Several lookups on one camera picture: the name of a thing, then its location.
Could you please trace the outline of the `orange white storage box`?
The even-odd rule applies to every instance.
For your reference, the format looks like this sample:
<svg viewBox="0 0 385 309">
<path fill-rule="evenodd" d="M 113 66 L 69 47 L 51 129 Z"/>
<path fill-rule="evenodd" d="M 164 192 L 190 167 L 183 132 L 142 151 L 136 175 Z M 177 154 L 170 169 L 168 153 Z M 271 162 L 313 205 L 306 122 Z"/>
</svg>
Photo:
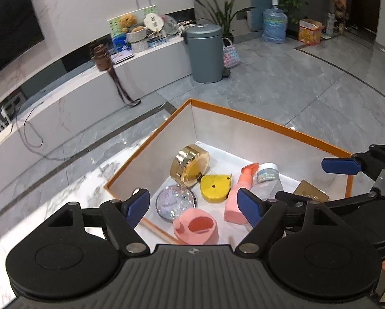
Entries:
<svg viewBox="0 0 385 309">
<path fill-rule="evenodd" d="M 302 180 L 330 200 L 352 195 L 352 176 L 327 174 L 323 158 L 346 157 L 349 152 L 299 131 L 233 109 L 189 99 L 143 143 L 107 181 L 105 189 L 117 200 L 127 200 L 137 188 L 150 192 L 150 209 L 136 230 L 150 247 L 178 243 L 170 222 L 156 210 L 159 193 L 175 182 L 170 168 L 177 153 L 196 144 L 210 156 L 210 174 L 229 174 L 238 181 L 241 168 L 253 162 L 278 166 L 285 191 L 292 193 Z"/>
</svg>

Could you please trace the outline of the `round white paper fan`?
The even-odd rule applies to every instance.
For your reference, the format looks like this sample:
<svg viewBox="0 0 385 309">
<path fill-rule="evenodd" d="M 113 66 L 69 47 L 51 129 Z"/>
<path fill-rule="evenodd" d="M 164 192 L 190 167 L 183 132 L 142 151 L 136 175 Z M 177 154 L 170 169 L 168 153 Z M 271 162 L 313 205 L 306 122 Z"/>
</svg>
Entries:
<svg viewBox="0 0 385 309">
<path fill-rule="evenodd" d="M 147 14 L 143 20 L 143 23 L 147 29 L 158 35 L 160 38 L 162 37 L 164 21 L 157 13 Z"/>
</svg>

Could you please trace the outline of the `glitter round compact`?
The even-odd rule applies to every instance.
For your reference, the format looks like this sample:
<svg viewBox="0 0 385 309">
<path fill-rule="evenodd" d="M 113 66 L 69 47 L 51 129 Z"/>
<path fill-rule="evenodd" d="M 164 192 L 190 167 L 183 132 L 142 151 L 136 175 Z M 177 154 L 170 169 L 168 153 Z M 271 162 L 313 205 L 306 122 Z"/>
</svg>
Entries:
<svg viewBox="0 0 385 309">
<path fill-rule="evenodd" d="M 190 208 L 196 207 L 194 193 L 180 184 L 167 186 L 155 200 L 157 214 L 167 222 L 173 222 Z"/>
</svg>

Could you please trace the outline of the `white woven basket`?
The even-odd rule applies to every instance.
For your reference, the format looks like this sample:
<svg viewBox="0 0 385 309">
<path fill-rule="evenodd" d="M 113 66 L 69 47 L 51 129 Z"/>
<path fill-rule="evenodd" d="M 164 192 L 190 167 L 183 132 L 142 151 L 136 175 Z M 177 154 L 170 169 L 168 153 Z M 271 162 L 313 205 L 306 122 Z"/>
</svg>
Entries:
<svg viewBox="0 0 385 309">
<path fill-rule="evenodd" d="M 134 28 L 126 33 L 126 40 L 134 53 L 140 53 L 148 49 L 147 31 L 145 27 Z"/>
</svg>

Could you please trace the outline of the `woven pastel basket bag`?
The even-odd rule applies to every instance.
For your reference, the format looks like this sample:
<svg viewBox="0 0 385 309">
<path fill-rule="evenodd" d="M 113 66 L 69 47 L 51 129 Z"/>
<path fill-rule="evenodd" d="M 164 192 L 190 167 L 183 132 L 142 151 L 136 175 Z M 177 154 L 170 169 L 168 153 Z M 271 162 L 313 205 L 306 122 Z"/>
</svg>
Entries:
<svg viewBox="0 0 385 309">
<path fill-rule="evenodd" d="M 228 43 L 223 45 L 223 62 L 225 68 L 230 69 L 240 64 L 241 60 L 233 42 L 226 37 L 223 37 L 223 41 Z"/>
</svg>

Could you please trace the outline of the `black television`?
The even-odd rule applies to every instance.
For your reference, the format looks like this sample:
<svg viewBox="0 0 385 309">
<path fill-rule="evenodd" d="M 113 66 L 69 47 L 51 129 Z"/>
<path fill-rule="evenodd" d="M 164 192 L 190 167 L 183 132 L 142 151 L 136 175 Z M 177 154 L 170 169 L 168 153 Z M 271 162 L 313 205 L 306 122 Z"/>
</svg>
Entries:
<svg viewBox="0 0 385 309">
<path fill-rule="evenodd" d="M 43 39 L 32 0 L 0 0 L 0 71 Z"/>
</svg>

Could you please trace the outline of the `teddy bear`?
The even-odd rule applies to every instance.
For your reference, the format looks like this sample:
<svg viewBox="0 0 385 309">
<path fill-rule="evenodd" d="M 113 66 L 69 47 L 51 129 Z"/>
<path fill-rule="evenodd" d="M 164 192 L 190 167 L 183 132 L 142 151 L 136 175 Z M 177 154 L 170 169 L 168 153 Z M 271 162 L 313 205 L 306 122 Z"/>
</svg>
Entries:
<svg viewBox="0 0 385 309">
<path fill-rule="evenodd" d="M 122 33 L 131 32 L 137 25 L 137 18 L 132 13 L 124 14 L 119 19 Z"/>
</svg>

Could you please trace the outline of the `yellow tape measure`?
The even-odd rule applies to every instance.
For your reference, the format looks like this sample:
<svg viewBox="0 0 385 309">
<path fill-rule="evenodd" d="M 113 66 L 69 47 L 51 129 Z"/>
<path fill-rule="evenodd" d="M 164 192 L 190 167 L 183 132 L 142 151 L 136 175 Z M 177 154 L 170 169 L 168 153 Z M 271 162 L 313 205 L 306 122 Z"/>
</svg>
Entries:
<svg viewBox="0 0 385 309">
<path fill-rule="evenodd" d="M 200 192 L 205 201 L 212 204 L 222 203 L 231 190 L 230 174 L 207 174 L 201 177 Z"/>
</svg>

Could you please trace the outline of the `green potted plant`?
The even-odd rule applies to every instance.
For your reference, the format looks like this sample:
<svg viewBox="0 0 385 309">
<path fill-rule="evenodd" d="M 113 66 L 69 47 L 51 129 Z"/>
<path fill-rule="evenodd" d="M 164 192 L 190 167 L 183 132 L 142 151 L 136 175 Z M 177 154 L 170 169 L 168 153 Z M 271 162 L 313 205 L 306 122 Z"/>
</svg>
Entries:
<svg viewBox="0 0 385 309">
<path fill-rule="evenodd" d="M 222 28 L 223 37 L 234 42 L 232 22 L 239 14 L 246 14 L 254 9 L 254 6 L 249 6 L 241 9 L 235 9 L 237 0 L 224 0 L 223 4 L 218 0 L 193 0 L 197 3 L 206 14 L 209 20 Z"/>
</svg>

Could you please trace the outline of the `orange cardboard box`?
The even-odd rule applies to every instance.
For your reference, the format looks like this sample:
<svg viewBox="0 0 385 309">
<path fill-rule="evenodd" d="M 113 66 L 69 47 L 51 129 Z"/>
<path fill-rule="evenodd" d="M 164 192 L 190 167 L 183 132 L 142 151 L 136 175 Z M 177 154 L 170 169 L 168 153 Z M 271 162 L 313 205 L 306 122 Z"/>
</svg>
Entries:
<svg viewBox="0 0 385 309">
<path fill-rule="evenodd" d="M 298 40 L 306 45 L 320 44 L 323 28 L 324 26 L 321 22 L 311 19 L 300 20 Z"/>
</svg>

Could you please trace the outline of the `gold round jar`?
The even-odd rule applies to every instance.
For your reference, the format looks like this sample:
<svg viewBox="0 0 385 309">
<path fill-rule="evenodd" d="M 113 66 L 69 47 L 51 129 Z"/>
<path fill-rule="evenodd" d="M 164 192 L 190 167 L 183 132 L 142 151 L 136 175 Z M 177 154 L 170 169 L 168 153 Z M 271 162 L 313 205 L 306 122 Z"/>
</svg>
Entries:
<svg viewBox="0 0 385 309">
<path fill-rule="evenodd" d="M 206 173 L 209 162 L 208 151 L 196 144 L 189 144 L 176 154 L 170 168 L 170 177 L 176 183 L 190 188 Z"/>
</svg>

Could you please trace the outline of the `gold square box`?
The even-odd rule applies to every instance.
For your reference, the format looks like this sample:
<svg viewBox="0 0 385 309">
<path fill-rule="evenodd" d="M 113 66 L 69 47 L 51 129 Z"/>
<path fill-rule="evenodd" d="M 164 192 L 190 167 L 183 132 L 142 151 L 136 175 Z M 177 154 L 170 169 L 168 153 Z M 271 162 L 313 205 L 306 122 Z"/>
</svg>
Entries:
<svg viewBox="0 0 385 309">
<path fill-rule="evenodd" d="M 308 183 L 306 180 L 302 180 L 294 191 L 295 195 L 300 195 L 305 198 L 310 198 L 312 200 L 317 200 L 321 203 L 329 201 L 329 196 L 320 189 L 313 186 L 311 183 Z"/>
</svg>

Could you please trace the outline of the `blue water jug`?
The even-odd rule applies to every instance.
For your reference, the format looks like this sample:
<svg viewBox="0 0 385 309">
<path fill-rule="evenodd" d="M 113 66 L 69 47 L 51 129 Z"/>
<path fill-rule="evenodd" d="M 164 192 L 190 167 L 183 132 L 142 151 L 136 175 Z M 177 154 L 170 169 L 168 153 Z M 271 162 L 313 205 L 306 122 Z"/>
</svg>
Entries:
<svg viewBox="0 0 385 309">
<path fill-rule="evenodd" d="M 282 44 L 286 39 L 288 18 L 278 7 L 279 0 L 271 0 L 271 7 L 263 12 L 263 34 L 266 42 Z"/>
</svg>

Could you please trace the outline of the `grey pedal trash bin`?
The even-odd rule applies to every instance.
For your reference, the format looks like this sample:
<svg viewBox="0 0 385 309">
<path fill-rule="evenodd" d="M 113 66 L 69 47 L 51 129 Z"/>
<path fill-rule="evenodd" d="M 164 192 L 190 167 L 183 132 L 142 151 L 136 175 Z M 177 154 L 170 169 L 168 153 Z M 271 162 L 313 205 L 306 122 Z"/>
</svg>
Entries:
<svg viewBox="0 0 385 309">
<path fill-rule="evenodd" d="M 217 24 L 198 24 L 188 28 L 183 38 L 195 81 L 210 84 L 228 78 L 223 54 L 223 30 Z"/>
</svg>

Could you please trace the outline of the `green poster card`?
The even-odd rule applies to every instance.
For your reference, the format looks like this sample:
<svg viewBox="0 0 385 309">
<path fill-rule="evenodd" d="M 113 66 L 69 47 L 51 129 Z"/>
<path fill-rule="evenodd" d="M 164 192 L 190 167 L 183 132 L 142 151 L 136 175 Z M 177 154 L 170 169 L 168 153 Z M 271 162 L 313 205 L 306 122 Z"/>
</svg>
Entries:
<svg viewBox="0 0 385 309">
<path fill-rule="evenodd" d="M 143 20 L 149 13 L 157 13 L 157 6 L 148 6 L 108 20 L 110 36 L 116 52 L 130 48 L 126 39 L 127 34 L 137 27 L 144 26 Z"/>
</svg>

